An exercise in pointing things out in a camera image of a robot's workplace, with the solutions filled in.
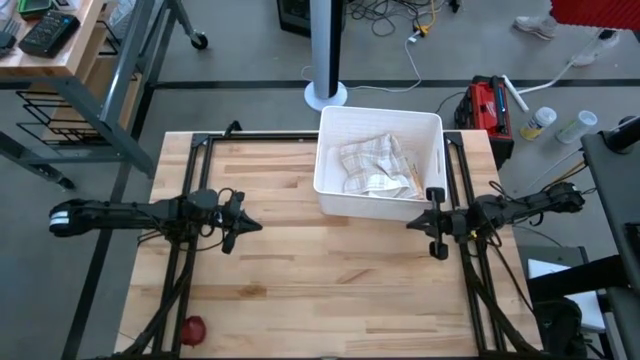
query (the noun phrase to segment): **gray floor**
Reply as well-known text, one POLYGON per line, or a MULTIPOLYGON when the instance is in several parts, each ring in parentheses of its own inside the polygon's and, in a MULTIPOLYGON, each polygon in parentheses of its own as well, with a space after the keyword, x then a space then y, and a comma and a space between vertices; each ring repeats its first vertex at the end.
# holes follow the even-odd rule
MULTIPOLYGON (((298 80, 300 69, 310 64, 309 40, 282 32, 277 25, 275 1, 192 0, 186 3, 192 22, 209 36, 211 50, 193 51, 181 31, 174 33, 161 78, 163 80, 298 80)), ((575 51, 589 40, 589 29, 565 27, 553 42, 542 42, 515 32, 514 16, 544 13, 548 3, 514 0, 465 2, 465 11, 438 13, 432 33, 411 47, 425 79, 470 79, 476 74, 506 73, 518 79, 547 79, 555 75, 575 51)), ((375 37, 370 24, 349 20, 342 47, 343 79, 413 79, 403 50, 409 21, 394 19, 398 30, 386 38, 375 37)), ((584 69, 573 69, 567 78, 640 78, 637 59, 640 44, 630 32, 610 54, 584 69)), ((434 111, 447 95, 462 89, 416 89, 404 94, 352 91, 348 105, 416 111, 434 111)), ((505 188, 524 194, 531 182, 578 145, 561 145, 553 132, 589 109, 606 129, 622 117, 637 114, 637 88, 557 88, 526 96, 532 109, 550 106, 559 120, 537 141, 516 136, 513 158, 500 171, 505 188)), ((446 127, 457 100, 443 110, 446 127)), ((25 120, 19 99, 12 92, 0 93, 3 121, 0 128, 24 138, 13 125, 25 120)), ((511 104, 514 129, 527 119, 511 104)), ((302 99, 302 91, 160 91, 154 96, 140 144, 157 157, 163 133, 173 130, 222 130, 232 120, 245 129, 316 129, 319 115, 302 99)), ((548 174, 533 189, 539 189, 554 175, 577 162, 574 156, 548 174)), ((54 239, 47 233, 49 209, 73 197, 106 199, 113 186, 114 165, 60 166, 79 187, 76 193, 61 192, 55 186, 24 172, 0 158, 3 186, 0 199, 2 227, 0 241, 0 358, 58 358, 78 301, 95 234, 81 238, 54 239)), ((588 172, 573 181, 581 188, 593 182, 588 172)), ((125 200, 144 201, 151 181, 132 173, 125 200)), ((584 245, 590 258, 615 253, 597 195, 588 198, 577 215, 549 215, 539 228, 568 246, 584 245)), ((121 311, 135 257, 132 232, 118 232, 112 241, 99 294, 91 313, 81 356, 110 353, 117 335, 121 311)), ((546 244, 543 238, 516 229, 519 244, 546 244)))

